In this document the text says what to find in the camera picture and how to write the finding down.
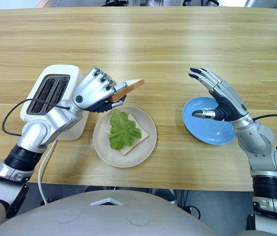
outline blue plate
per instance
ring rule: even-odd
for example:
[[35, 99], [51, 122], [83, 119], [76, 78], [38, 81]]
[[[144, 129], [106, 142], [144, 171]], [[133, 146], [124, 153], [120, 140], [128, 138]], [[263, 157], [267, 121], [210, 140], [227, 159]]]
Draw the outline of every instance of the blue plate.
[[187, 102], [182, 116], [186, 128], [196, 138], [208, 144], [222, 145], [236, 138], [232, 123], [192, 116], [195, 110], [213, 110], [217, 106], [216, 100], [211, 97], [197, 97]]

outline plate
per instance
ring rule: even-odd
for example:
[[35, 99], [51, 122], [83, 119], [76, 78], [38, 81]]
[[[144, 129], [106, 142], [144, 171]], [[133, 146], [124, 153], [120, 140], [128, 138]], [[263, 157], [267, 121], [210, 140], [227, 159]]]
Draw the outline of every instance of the plate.
[[149, 134], [149, 136], [134, 147], [125, 156], [118, 150], [110, 147], [109, 136], [106, 133], [110, 130], [111, 111], [104, 114], [96, 124], [94, 130], [94, 146], [99, 157], [109, 165], [127, 168], [136, 166], [143, 162], [152, 153], [157, 139], [156, 126], [152, 118], [144, 111], [136, 107], [115, 108], [121, 112], [132, 114], [139, 125]]
[[236, 138], [231, 122], [192, 116], [192, 112], [195, 110], [213, 110], [217, 106], [216, 100], [211, 97], [194, 98], [187, 102], [183, 108], [183, 122], [193, 136], [205, 143], [228, 144]]

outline lettuce leaf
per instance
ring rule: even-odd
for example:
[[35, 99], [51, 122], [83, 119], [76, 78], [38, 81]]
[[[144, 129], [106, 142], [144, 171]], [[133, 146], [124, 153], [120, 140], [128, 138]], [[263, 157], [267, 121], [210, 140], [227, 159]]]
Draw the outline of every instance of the lettuce leaf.
[[125, 112], [117, 109], [112, 111], [110, 118], [110, 147], [114, 150], [120, 150], [123, 146], [132, 146], [135, 138], [141, 138], [140, 129], [136, 128], [134, 121], [129, 120]]

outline bread slice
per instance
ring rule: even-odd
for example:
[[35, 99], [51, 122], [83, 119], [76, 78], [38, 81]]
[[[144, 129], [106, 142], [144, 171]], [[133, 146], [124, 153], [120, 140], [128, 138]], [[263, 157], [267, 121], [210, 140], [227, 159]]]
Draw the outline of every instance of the bread slice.
[[142, 86], [145, 84], [144, 79], [138, 80], [127, 80], [125, 81], [128, 86], [126, 86], [123, 90], [120, 90], [118, 93], [112, 95], [108, 100], [109, 102], [117, 102], [127, 93], [131, 92], [132, 90], [136, 89], [137, 87]]
[[[130, 147], [123, 146], [123, 148], [119, 150], [122, 153], [122, 155], [124, 155], [124, 156], [129, 151], [131, 151], [136, 145], [138, 145], [140, 142], [142, 142], [144, 139], [146, 139], [149, 136], [149, 134], [146, 133], [146, 131], [142, 127], [140, 127], [139, 123], [137, 122], [137, 120], [134, 118], [134, 116], [132, 114], [128, 114], [128, 117], [129, 117], [129, 120], [132, 120], [132, 121], [135, 122], [136, 128], [140, 129], [141, 138], [140, 139], [135, 139], [132, 146], [130, 146]], [[110, 135], [110, 130], [107, 130], [106, 133], [108, 135]]]

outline wooden tabletop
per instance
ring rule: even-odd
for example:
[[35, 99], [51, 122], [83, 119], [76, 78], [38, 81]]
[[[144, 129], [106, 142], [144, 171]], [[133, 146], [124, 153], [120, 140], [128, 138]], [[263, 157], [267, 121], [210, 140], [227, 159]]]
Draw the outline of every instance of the wooden tabletop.
[[[75, 7], [0, 11], [0, 161], [17, 137], [1, 131], [7, 112], [25, 99], [42, 70], [72, 64], [84, 74], [100, 67], [115, 80], [144, 78], [126, 105], [154, 120], [150, 157], [120, 169], [103, 162], [90, 114], [82, 136], [61, 141], [44, 182], [198, 190], [252, 190], [248, 159], [237, 140], [205, 144], [185, 128], [187, 101], [209, 96], [188, 76], [190, 66], [228, 81], [253, 116], [277, 113], [277, 9], [237, 7]], [[7, 129], [20, 132], [20, 109]], [[262, 122], [276, 135], [277, 118]], [[37, 172], [30, 181], [37, 180]]]

